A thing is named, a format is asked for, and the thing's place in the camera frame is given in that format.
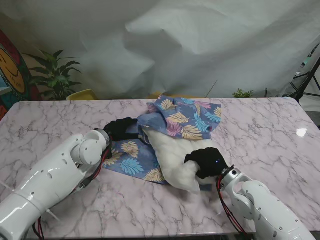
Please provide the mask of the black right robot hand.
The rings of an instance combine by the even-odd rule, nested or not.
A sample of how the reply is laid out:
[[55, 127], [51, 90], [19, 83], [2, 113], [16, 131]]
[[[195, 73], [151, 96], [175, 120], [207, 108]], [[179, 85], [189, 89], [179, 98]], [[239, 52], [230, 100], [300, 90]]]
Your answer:
[[198, 165], [196, 176], [202, 180], [220, 176], [224, 170], [229, 168], [220, 151], [213, 147], [195, 150], [187, 154], [184, 163], [189, 161]]

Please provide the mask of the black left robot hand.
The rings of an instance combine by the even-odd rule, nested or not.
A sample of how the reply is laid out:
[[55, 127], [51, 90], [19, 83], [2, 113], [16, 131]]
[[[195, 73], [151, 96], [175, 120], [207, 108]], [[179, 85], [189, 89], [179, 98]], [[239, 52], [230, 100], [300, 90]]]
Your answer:
[[108, 123], [103, 130], [112, 138], [114, 142], [123, 140], [135, 140], [139, 138], [138, 133], [127, 133], [128, 128], [137, 123], [137, 119], [127, 117], [117, 119]]

